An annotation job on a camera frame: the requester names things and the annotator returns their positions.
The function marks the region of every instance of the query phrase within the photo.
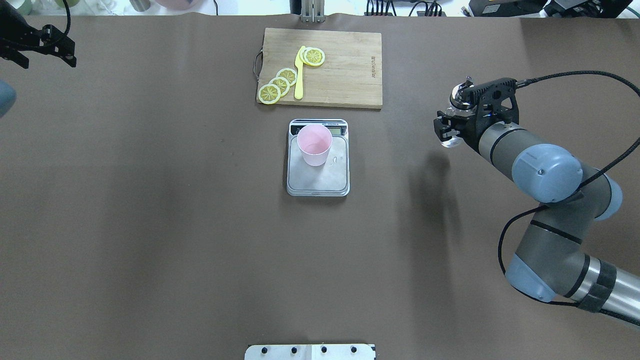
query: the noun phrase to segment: white background surface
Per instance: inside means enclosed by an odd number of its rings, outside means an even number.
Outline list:
[[[64,9],[52,4],[53,0],[32,0],[33,15],[64,15]],[[215,15],[216,8],[213,0],[196,0],[199,3],[185,11],[168,10],[151,0],[149,10],[139,13],[133,10],[129,0],[80,0],[80,3],[71,8],[72,15],[177,15],[186,12],[199,12]],[[289,13],[289,0],[217,0],[218,13],[220,15],[278,15]],[[464,16],[460,8],[467,6],[468,0],[442,0],[442,5],[447,16]],[[394,2],[398,16],[407,16],[413,3],[406,1]],[[640,0],[634,0],[631,5],[640,12]],[[347,13],[351,15],[363,15],[367,8],[366,0],[325,0],[325,15],[333,13]],[[418,5],[416,11],[423,11],[424,5]],[[637,18],[633,13],[625,10],[619,18]]]

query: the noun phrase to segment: white bracket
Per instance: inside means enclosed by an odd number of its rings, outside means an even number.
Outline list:
[[[302,0],[302,22],[324,22],[324,0]]]
[[[376,360],[373,344],[252,345],[244,360]]]

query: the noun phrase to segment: green object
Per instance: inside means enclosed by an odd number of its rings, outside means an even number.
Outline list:
[[[75,5],[78,5],[79,2],[80,0],[67,0],[67,4],[69,4],[70,8],[74,7]],[[62,0],[56,0],[56,4],[63,9],[65,8],[65,3],[63,3]]]

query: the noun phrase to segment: pink cup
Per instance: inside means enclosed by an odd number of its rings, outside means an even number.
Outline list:
[[[313,167],[325,163],[332,142],[331,131],[324,125],[307,125],[298,133],[298,146],[302,150],[302,157],[307,164]]]

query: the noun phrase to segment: digital kitchen scale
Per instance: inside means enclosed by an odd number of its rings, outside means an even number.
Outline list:
[[[298,132],[309,124],[326,126],[333,143],[326,163],[313,167],[302,158]],[[292,196],[345,196],[349,193],[349,131],[342,119],[295,119],[287,134],[287,192]]]

